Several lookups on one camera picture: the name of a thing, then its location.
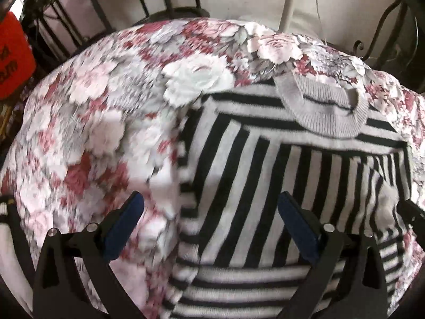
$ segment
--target red bag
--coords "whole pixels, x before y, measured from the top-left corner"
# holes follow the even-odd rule
[[[35,71],[35,59],[20,22],[8,12],[0,23],[0,99],[24,84]]]

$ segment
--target wall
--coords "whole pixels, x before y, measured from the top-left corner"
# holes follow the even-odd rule
[[[194,5],[194,0],[172,0],[175,6]],[[212,17],[223,19],[255,20],[277,29],[285,0],[201,0],[203,8]],[[394,0],[319,0],[320,15],[327,41],[351,50],[358,39],[366,48],[372,40],[379,18],[385,8]],[[92,36],[102,30],[91,8],[89,0],[62,0],[69,14],[75,20],[82,33]],[[139,0],[99,0],[111,24],[124,29],[144,17]],[[151,12],[164,9],[162,0],[146,0]],[[373,56],[379,54],[394,25],[397,11],[394,11],[384,25]],[[413,35],[412,20],[406,22],[403,39],[400,41],[407,49]],[[315,0],[297,0],[297,8],[291,24],[292,32],[319,35],[320,28],[316,15]],[[67,47],[73,48],[69,37],[61,39]]]

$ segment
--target screw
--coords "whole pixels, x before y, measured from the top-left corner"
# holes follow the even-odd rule
[[[90,224],[86,227],[86,230],[87,230],[89,233],[92,233],[92,232],[96,231],[96,230],[97,230],[97,223],[90,223]]]
[[[373,236],[373,232],[369,229],[365,229],[364,234],[366,237],[372,237]]]
[[[323,226],[323,229],[325,229],[325,231],[327,231],[328,233],[333,233],[335,231],[335,227],[330,223],[326,223]]]
[[[49,235],[50,237],[55,236],[56,234],[57,234],[56,228],[52,228],[47,232],[47,235]]]

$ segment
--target tablecloth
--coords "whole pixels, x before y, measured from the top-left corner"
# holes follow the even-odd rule
[[[29,97],[0,184],[2,194],[15,195],[35,265],[49,228],[81,231],[137,190],[145,213],[110,265],[136,305],[155,318],[177,241],[182,105],[288,71],[365,94],[411,145],[412,199],[425,207],[424,97],[317,39],[254,22],[163,21],[103,38],[46,76]],[[390,311],[424,257],[412,233],[404,241]],[[102,308],[82,261],[77,267],[92,303]]]

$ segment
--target striped sweater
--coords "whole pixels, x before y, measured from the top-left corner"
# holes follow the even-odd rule
[[[392,294],[410,151],[355,90],[285,74],[203,97],[181,140],[181,231],[161,318],[275,318],[309,270],[276,208],[292,194],[339,231],[375,233]],[[341,260],[317,310],[332,299]]]

